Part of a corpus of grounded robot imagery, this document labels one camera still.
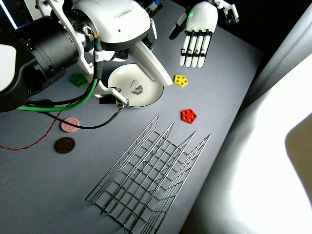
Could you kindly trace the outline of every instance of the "round plate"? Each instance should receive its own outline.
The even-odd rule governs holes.
[[[164,86],[153,82],[136,65],[127,64],[115,69],[108,78],[108,87],[121,89],[121,94],[129,100],[130,107],[143,107],[156,102],[164,91]]]

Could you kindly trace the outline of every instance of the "dish rack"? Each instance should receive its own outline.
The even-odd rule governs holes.
[[[176,146],[168,140],[174,122],[159,134],[158,116],[85,199],[118,222],[125,233],[157,232],[211,136],[187,154],[184,150],[196,132]]]

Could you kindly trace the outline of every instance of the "green cable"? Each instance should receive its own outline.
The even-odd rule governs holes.
[[[88,98],[92,95],[93,91],[95,90],[96,86],[97,86],[97,82],[98,79],[94,79],[91,83],[91,87],[89,89],[89,91],[87,92],[87,95],[79,100],[78,102],[76,102],[73,105],[70,106],[62,106],[62,107],[30,107],[30,106],[20,106],[18,107],[16,110],[20,110],[20,111],[36,111],[36,112],[58,112],[58,111],[68,111],[71,110],[75,107],[80,106],[81,104],[83,104],[86,100],[88,100]]]

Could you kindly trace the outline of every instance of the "gray tabletop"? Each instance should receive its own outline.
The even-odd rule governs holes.
[[[68,134],[57,123],[33,148],[18,152],[0,149],[1,233],[123,233],[118,224],[108,216],[100,216],[99,208],[84,198],[156,114],[160,114],[160,132],[175,120],[169,140],[176,144],[197,130],[189,150],[212,134],[158,233],[180,231],[262,57],[257,49],[217,27],[204,67],[179,67],[184,35],[171,41],[168,34],[182,12],[182,7],[167,1],[155,16],[158,41],[153,52],[172,77],[186,75],[187,86],[165,87],[162,97],[153,105],[126,108],[103,128]],[[106,63],[104,75],[120,65]],[[62,100],[82,94],[84,90],[69,81],[77,72],[78,67],[71,67],[65,77],[32,99]],[[181,110],[190,108],[198,115],[193,124],[180,120]],[[99,105],[91,97],[61,117],[76,117],[81,125],[92,126],[104,122],[116,110],[116,106]],[[33,143],[53,121],[38,113],[20,111],[1,113],[0,120],[0,144],[12,148]],[[73,137],[76,147],[63,155],[54,150],[54,143],[65,136]]]

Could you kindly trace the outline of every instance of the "red toy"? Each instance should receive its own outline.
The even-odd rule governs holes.
[[[192,109],[181,111],[181,118],[184,122],[193,123],[197,118],[197,115]]]

